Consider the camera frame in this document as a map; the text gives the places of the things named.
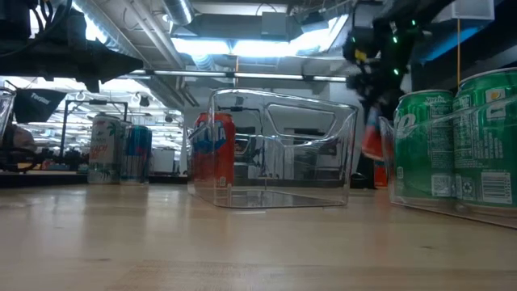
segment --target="soda can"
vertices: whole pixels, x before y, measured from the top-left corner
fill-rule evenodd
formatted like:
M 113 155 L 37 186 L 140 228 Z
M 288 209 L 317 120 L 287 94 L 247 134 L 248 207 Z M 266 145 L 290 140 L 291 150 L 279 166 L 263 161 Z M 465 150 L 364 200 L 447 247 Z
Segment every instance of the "soda can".
M 119 143 L 118 143 L 118 146 L 117 148 L 119 149 L 119 164 L 120 164 L 120 167 L 122 167 L 122 157 L 124 156 L 124 135 L 126 134 L 126 128 L 131 125 L 132 123 L 129 122 L 129 121 L 124 121 L 124 120 L 121 120 L 120 121 L 120 138 L 119 138 Z
M 217 188 L 233 185 L 235 159 L 235 124 L 228 113 L 215 112 L 214 121 L 208 123 L 208 113 L 203 112 L 195 128 L 210 125 L 192 140 L 191 169 L 195 181 L 213 183 Z
M 452 113 L 450 91 L 402 96 L 395 111 L 396 193 L 407 204 L 449 206 L 454 190 L 452 123 L 428 121 Z
M 153 159 L 153 131 L 150 130 L 147 137 L 147 162 L 144 168 L 145 183 L 149 183 L 149 175 L 151 173 L 151 161 Z
M 380 109 L 378 105 L 372 106 L 368 113 L 362 144 L 363 154 L 374 161 L 383 161 L 379 116 Z
M 149 158 L 150 131 L 150 129 L 141 125 L 129 125 L 126 127 L 120 183 L 142 184 L 145 182 L 145 166 Z
M 208 120 L 208 113 L 201 112 L 194 123 L 194 130 L 199 130 L 200 127 L 205 126 Z M 191 140 L 192 154 L 191 154 L 191 168 L 190 174 L 195 181 L 205 181 L 207 177 L 207 158 L 212 158 L 209 148 L 212 147 L 208 140 L 208 129 L 197 133 Z
M 214 114 L 212 139 L 214 148 L 214 183 L 216 188 L 231 188 L 235 160 L 235 124 L 228 113 Z
M 384 162 L 373 161 L 373 178 L 375 182 L 375 188 L 388 188 L 388 176 L 386 175 Z
M 517 104 L 504 100 L 515 93 L 517 68 L 467 78 L 454 99 L 456 194 L 477 213 L 517 217 Z
M 120 120 L 98 114 L 93 119 L 88 162 L 88 183 L 119 183 Z

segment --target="green soda can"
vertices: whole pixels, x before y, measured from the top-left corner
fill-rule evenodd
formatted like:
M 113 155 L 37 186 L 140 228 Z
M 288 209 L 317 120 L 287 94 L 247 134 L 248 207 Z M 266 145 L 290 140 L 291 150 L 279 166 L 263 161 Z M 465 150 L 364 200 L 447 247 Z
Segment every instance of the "green soda can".
M 450 91 L 428 90 L 400 98 L 395 111 L 396 193 L 409 205 L 452 203 L 454 145 L 450 121 L 429 121 L 452 113 Z
M 517 216 L 517 69 L 463 80 L 453 110 L 456 195 L 476 213 Z

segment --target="white soda can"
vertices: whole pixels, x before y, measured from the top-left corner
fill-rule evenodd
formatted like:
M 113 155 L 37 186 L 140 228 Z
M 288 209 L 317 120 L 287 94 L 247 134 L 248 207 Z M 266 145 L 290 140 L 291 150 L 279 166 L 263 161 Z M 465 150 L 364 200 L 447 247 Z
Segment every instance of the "white soda can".
M 119 183 L 120 120 L 98 114 L 93 120 L 90 140 L 88 183 Z

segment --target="black equipment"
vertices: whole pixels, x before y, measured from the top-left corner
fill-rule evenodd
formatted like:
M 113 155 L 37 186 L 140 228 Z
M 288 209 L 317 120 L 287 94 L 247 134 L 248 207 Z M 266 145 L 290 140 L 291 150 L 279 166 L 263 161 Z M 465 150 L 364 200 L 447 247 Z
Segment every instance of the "black equipment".
M 17 89 L 15 105 L 18 123 L 47 122 L 66 93 L 49 89 Z
M 366 111 L 375 103 L 384 116 L 393 118 L 400 85 L 423 29 L 454 0 L 388 0 L 371 27 L 356 27 L 355 12 L 361 5 L 382 5 L 372 0 L 358 1 L 352 11 L 352 29 L 343 46 L 343 56 L 354 62 L 361 73 L 350 76 L 347 86 L 364 97 Z
M 99 92 L 99 81 L 143 67 L 141 60 L 87 40 L 84 14 L 72 3 L 66 0 L 54 10 L 50 0 L 40 0 L 44 24 L 36 12 L 38 0 L 0 0 L 0 75 L 75 78 L 89 91 Z M 40 29 L 34 39 L 29 38 L 30 11 Z

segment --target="blue soda can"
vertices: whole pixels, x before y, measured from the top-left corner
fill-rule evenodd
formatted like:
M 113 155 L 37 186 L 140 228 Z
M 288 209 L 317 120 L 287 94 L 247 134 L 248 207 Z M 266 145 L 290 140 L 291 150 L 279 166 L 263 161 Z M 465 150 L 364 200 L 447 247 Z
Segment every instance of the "blue soda can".
M 145 167 L 149 163 L 151 137 L 151 130 L 145 126 L 129 125 L 126 127 L 120 183 L 141 184 L 145 182 Z
M 148 137 L 148 148 L 147 148 L 147 162 L 145 163 L 144 168 L 144 178 L 145 183 L 149 183 L 149 175 L 151 173 L 151 160 L 153 159 L 153 131 L 149 131 L 149 137 Z

